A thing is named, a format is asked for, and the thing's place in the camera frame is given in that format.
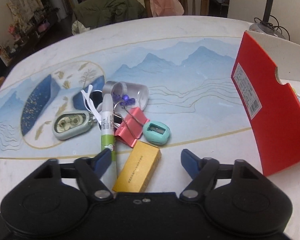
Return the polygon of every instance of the metal screw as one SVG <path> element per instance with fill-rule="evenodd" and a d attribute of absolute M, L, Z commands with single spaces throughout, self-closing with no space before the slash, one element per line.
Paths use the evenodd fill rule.
<path fill-rule="evenodd" d="M 94 193 L 94 195 L 97 197 L 97 198 L 108 198 L 110 197 L 111 193 L 107 190 L 104 190 L 104 189 L 101 189 L 101 190 L 98 190 Z"/>
<path fill-rule="evenodd" d="M 135 203 L 135 204 L 137 204 L 137 205 L 140 205 L 140 204 L 142 204 L 142 201 L 141 201 L 140 199 L 135 199 L 135 200 L 133 201 L 133 203 Z"/>
<path fill-rule="evenodd" d="M 183 196 L 185 196 L 186 198 L 195 198 L 199 195 L 199 193 L 193 189 L 188 189 L 185 190 L 184 192 L 182 192 Z"/>
<path fill-rule="evenodd" d="M 144 198 L 144 199 L 142 200 L 142 202 L 148 203 L 148 202 L 151 202 L 151 199 L 150 199 L 150 198 Z"/>

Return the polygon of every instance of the teal pencil sharpener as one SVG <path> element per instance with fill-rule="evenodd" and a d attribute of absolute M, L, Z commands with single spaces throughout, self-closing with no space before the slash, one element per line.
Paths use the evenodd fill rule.
<path fill-rule="evenodd" d="M 150 143 L 164 145 L 167 143 L 171 134 L 170 128 L 162 122 L 147 122 L 142 129 L 143 135 Z"/>

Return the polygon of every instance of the green correction pen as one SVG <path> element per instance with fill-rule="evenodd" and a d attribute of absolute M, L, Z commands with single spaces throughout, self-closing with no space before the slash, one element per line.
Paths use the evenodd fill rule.
<path fill-rule="evenodd" d="M 111 150 L 112 163 L 102 176 L 102 182 L 112 189 L 117 180 L 116 155 L 114 151 L 114 122 L 113 100 L 111 94 L 105 94 L 102 101 L 101 113 L 101 150 Z"/>

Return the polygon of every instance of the green jacket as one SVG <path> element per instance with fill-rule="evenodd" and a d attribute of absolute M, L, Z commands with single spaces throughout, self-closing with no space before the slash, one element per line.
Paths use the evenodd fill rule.
<path fill-rule="evenodd" d="M 146 9 L 137 0 L 86 0 L 73 13 L 74 20 L 92 29 L 146 17 Z"/>

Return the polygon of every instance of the oval table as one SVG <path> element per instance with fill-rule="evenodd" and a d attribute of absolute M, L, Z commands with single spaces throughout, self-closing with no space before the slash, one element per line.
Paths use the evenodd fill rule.
<path fill-rule="evenodd" d="M 180 162 L 184 148 L 220 163 L 245 159 L 262 171 L 249 120 L 230 79 L 249 26 L 215 17 L 141 19 L 67 38 L 20 62 L 0 89 L 0 202 L 47 159 L 69 163 L 100 151 L 97 127 L 61 142 L 51 126 L 56 115 L 82 107 L 80 89 L 90 83 L 101 89 L 107 80 L 147 85 L 145 115 L 171 129 L 147 191 L 181 193 L 191 181 Z M 118 171 L 130 151 L 118 146 Z M 292 200 L 285 233 L 300 239 L 300 163 L 269 179 Z M 75 186 L 73 180 L 65 182 Z"/>

